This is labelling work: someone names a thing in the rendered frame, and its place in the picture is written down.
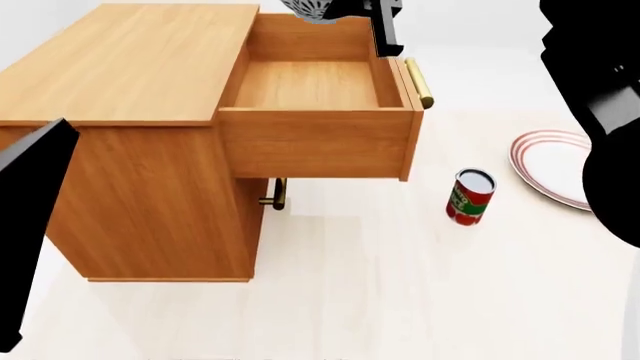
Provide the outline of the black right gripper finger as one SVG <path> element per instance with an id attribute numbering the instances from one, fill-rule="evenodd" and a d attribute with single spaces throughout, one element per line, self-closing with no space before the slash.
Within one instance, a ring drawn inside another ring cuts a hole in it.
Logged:
<path id="1" fill-rule="evenodd" d="M 402 0 L 370 0 L 371 24 L 378 57 L 399 56 L 404 46 L 397 44 L 394 17 L 402 10 Z"/>

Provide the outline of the black patterned bowl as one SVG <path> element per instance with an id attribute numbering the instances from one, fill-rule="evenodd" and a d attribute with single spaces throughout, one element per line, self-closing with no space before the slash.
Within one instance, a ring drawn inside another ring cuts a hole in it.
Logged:
<path id="1" fill-rule="evenodd" d="M 324 14 L 333 0 L 280 0 L 280 2 L 293 11 L 296 17 L 308 23 L 334 23 L 333 20 L 324 18 Z"/>

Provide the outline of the open wooden drawer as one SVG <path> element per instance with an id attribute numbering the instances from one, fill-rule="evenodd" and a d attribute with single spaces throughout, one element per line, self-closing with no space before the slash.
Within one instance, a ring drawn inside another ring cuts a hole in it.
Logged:
<path id="1" fill-rule="evenodd" d="M 368 20 L 258 14 L 215 118 L 239 178 L 408 179 L 423 107 Z"/>

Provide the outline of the wooden cabinet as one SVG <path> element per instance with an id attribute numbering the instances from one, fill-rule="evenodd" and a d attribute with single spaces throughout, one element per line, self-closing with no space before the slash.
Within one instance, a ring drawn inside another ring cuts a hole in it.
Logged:
<path id="1" fill-rule="evenodd" d="M 47 235 L 90 281 L 247 281 L 268 182 L 215 118 L 257 5 L 104 4 L 0 71 L 0 146 L 78 141 Z"/>

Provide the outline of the red tomato sauce can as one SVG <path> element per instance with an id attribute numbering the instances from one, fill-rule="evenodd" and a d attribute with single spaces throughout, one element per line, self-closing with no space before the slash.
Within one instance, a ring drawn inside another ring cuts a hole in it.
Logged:
<path id="1" fill-rule="evenodd" d="M 455 182 L 446 205 L 446 214 L 456 224 L 478 224 L 496 190 L 497 182 L 484 170 L 464 168 Z"/>

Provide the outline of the white plate with red rings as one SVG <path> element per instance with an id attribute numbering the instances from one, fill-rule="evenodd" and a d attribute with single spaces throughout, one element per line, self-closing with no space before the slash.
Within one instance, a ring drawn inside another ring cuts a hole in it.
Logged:
<path id="1" fill-rule="evenodd" d="M 535 191 L 557 203 L 589 212 L 582 169 L 590 150 L 591 142 L 583 134 L 542 129 L 516 137 L 510 146 L 509 161 Z"/>

